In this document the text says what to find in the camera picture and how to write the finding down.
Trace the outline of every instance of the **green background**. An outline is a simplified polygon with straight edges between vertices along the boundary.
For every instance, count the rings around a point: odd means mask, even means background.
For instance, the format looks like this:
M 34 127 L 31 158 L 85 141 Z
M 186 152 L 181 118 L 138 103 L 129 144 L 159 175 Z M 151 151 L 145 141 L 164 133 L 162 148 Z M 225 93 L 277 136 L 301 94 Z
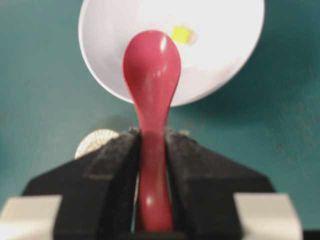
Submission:
M 27 181 L 72 159 L 99 128 L 137 126 L 134 106 L 89 73 L 81 0 L 0 0 L 0 207 Z M 305 229 L 320 228 L 320 2 L 266 1 L 245 67 L 218 92 L 172 108 L 168 125 L 267 174 Z

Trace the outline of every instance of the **red plastic spoon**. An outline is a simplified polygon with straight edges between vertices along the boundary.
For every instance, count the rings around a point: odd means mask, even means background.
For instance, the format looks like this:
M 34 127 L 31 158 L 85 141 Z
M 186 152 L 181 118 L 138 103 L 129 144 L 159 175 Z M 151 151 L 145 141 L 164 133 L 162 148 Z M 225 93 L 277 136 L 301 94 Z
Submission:
M 134 101 L 141 135 L 138 209 L 148 232 L 173 230 L 166 180 L 165 127 L 180 77 L 179 52 L 165 33 L 136 35 L 123 58 L 123 73 Z

